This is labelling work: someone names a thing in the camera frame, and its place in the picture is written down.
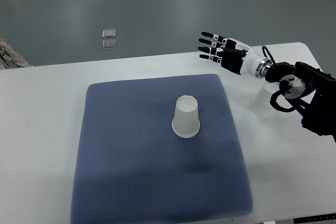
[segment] white plastic cup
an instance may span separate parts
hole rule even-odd
[[[200,130],[197,100],[191,95],[183,95],[176,101],[175,114],[172,122],[176,135],[189,138]]]
[[[269,103],[272,94],[279,90],[278,83],[266,82],[261,89],[258,91],[257,95],[251,100],[251,109],[258,116],[268,118],[273,116],[276,109],[272,107]]]

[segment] fabric texture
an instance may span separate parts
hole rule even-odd
[[[0,36],[0,69],[32,67]]]
[[[176,101],[198,101],[199,133],[172,130]],[[250,213],[253,201],[226,94],[215,74],[88,88],[71,223],[178,223]]]

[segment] black cable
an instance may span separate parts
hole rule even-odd
[[[271,61],[273,62],[273,64],[275,64],[275,60],[274,60],[272,54],[270,53],[270,51],[268,50],[268,48],[267,48],[266,46],[263,46],[263,47],[262,47],[262,50],[263,50],[263,54],[264,54],[264,56],[265,56],[266,58],[270,58]]]

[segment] cloth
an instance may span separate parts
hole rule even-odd
[[[32,67],[0,36],[0,69]]]

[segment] robotic finger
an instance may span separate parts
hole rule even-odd
[[[246,45],[245,43],[240,42],[239,40],[232,39],[232,38],[225,38],[221,35],[217,34],[211,34],[207,32],[202,32],[202,35],[214,40],[219,41],[217,42],[212,42],[206,39],[199,39],[198,41],[201,43],[205,43],[207,45],[211,45],[212,47],[221,47],[221,48],[229,48],[229,49],[238,49],[238,50],[250,50],[252,47]]]

